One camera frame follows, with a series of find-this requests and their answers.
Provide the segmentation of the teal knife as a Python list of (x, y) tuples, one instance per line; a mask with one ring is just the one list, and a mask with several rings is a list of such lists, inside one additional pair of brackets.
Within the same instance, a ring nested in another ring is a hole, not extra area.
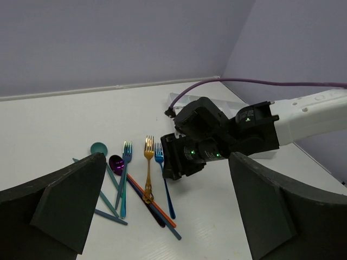
[(106, 206), (108, 207), (108, 209), (117, 217), (119, 218), (118, 213), (116, 212), (116, 210), (114, 209), (114, 207), (112, 206), (111, 202), (107, 199), (107, 197), (104, 195), (104, 193), (102, 191), (100, 191), (100, 197), (102, 199), (102, 201), (106, 204)]

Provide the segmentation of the rainbow iridescent fork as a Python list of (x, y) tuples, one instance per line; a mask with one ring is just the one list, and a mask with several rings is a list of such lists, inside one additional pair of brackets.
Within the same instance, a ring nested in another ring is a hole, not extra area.
[(126, 182), (127, 182), (127, 165), (132, 160), (132, 142), (125, 141), (123, 147), (124, 167), (120, 178), (118, 193), (116, 197), (115, 209), (118, 208), (119, 202), (121, 200), (120, 206), (120, 218), (124, 219), (126, 217)]

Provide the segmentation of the ornate gold fork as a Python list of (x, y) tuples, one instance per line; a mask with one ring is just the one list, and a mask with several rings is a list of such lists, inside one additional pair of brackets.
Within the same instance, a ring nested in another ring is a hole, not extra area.
[(147, 178), (145, 184), (145, 190), (143, 194), (143, 201), (147, 204), (151, 204), (154, 200), (154, 196), (152, 194), (152, 185), (151, 185), (151, 159), (154, 157), (155, 151), (155, 140), (154, 137), (149, 135), (145, 139), (144, 146), (144, 157), (147, 159)]

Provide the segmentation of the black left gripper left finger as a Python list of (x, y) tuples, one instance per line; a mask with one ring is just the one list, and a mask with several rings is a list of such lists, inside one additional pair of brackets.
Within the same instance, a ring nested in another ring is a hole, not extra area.
[(1, 191), (1, 259), (76, 259), (85, 247), (106, 171), (94, 153)]

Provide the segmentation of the shiny blue fork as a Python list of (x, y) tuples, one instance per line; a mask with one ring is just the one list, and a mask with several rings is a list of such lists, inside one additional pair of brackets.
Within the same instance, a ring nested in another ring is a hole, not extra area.
[[(163, 172), (164, 171), (164, 167), (163, 167), (164, 166), (164, 154), (163, 154), (162, 144), (160, 142), (155, 143), (155, 162), (160, 165), (160, 169)], [(164, 185), (165, 185), (166, 197), (167, 197), (167, 201), (168, 201), (169, 214), (170, 214), (170, 217), (172, 219), (175, 219), (176, 214), (175, 214), (174, 207), (173, 207), (173, 204), (171, 201), (168, 185), (167, 185), (166, 179), (163, 179), (163, 180), (164, 180)]]

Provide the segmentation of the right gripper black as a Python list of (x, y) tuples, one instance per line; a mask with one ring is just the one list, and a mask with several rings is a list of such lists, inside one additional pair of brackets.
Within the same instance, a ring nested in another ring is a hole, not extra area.
[(207, 162), (227, 159), (236, 144), (230, 120), (207, 97), (187, 104), (173, 122), (176, 133), (160, 138), (164, 179), (178, 180), (201, 171)]

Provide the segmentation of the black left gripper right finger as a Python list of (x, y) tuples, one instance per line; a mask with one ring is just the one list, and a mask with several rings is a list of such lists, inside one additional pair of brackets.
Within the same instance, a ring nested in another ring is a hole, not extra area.
[(252, 259), (346, 259), (346, 196), (232, 153), (230, 174)]

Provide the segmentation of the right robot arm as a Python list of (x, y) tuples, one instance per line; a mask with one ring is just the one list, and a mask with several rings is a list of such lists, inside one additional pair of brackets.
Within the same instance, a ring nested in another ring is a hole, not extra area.
[(242, 107), (229, 118), (207, 97), (169, 110), (175, 132), (161, 137), (162, 176), (178, 180), (234, 152), (252, 155), (318, 134), (346, 129), (346, 90)]

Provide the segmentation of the blue knife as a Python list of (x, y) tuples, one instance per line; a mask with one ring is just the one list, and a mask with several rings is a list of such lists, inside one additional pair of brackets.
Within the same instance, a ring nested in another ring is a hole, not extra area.
[(105, 212), (103, 212), (103, 211), (100, 211), (100, 210), (98, 210), (98, 209), (95, 209), (95, 210), (94, 210), (94, 213), (95, 213), (96, 215), (98, 215), (98, 216), (104, 217), (104, 218), (106, 218), (106, 219), (108, 219), (108, 220), (111, 220), (111, 221), (113, 221), (113, 222), (116, 222), (116, 223), (119, 223), (119, 224), (122, 224), (122, 225), (128, 225), (128, 223), (125, 222), (125, 221), (123, 221), (122, 219), (119, 219), (119, 218), (117, 218), (117, 217), (115, 217), (115, 216), (113, 216), (113, 215), (110, 215), (110, 214), (105, 213)]

